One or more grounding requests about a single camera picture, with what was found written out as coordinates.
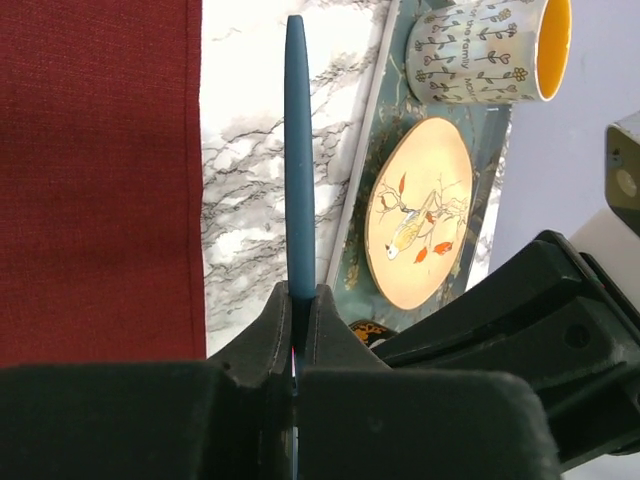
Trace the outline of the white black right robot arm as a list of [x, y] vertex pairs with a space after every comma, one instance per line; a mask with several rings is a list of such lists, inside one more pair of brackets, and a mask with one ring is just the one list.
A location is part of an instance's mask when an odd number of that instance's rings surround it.
[[503, 371], [540, 397], [564, 469], [639, 449], [639, 238], [603, 208], [546, 230], [375, 348], [392, 368]]

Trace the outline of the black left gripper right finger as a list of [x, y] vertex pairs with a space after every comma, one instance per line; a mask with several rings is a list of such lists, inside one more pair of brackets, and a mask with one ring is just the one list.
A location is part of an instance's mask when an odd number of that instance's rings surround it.
[[329, 287], [299, 374], [301, 479], [558, 479], [542, 404], [505, 372], [393, 370], [351, 332]]

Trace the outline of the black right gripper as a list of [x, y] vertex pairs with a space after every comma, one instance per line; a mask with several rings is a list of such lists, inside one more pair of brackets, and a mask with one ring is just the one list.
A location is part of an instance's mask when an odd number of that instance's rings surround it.
[[396, 369], [501, 371], [540, 398], [560, 462], [639, 449], [639, 313], [595, 258], [546, 230], [375, 348]]

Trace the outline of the dark red cloth napkin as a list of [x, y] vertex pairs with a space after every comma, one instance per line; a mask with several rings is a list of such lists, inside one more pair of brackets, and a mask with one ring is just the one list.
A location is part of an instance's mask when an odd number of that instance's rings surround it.
[[198, 1], [1, 5], [1, 362], [205, 354]]

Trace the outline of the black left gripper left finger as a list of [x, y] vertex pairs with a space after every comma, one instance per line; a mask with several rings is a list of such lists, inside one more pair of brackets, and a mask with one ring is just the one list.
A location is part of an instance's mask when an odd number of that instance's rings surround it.
[[1, 372], [5, 479], [287, 479], [285, 283], [206, 360], [29, 365]]

